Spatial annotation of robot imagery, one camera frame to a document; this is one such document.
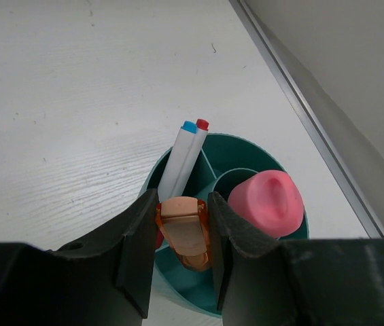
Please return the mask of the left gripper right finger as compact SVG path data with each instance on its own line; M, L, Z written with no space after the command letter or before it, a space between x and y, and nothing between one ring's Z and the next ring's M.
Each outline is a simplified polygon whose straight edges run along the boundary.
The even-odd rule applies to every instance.
M384 325L384 238L275 240L207 200L225 325Z

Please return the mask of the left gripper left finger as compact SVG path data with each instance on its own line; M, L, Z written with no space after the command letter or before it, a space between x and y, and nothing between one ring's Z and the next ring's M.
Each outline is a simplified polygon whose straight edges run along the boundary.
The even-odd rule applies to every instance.
M154 268L158 195L60 249L0 242L0 325L140 325Z

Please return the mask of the pink glue stick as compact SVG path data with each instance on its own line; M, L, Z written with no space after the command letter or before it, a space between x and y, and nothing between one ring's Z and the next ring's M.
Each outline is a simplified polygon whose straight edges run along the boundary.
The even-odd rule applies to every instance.
M228 197L230 208L273 238L288 236L302 224L304 203L292 178L280 170L256 173Z

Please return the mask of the orange correction tape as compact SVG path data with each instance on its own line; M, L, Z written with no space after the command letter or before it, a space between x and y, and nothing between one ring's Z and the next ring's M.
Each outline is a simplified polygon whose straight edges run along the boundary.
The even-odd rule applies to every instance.
M212 265L205 201L180 196L158 204L156 225L184 268L203 272Z

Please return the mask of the blue capped marker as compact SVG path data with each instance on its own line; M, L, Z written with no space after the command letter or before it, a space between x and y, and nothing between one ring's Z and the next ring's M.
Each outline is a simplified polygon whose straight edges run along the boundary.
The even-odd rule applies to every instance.
M171 197L195 134L196 124L191 121L185 121L179 129L160 183L158 184L158 196L161 202Z

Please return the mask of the red capped marker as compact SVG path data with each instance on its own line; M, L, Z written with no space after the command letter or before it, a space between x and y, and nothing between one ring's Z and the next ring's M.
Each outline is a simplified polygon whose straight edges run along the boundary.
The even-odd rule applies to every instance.
M180 170L179 177L173 188L172 197L178 197L183 194L185 190L186 184L190 175L192 174L192 170L194 165L198 159L199 153L202 149L202 146L205 142L209 131L209 122L204 119L197 119L196 121L196 134L194 136L191 148L186 156L184 164Z

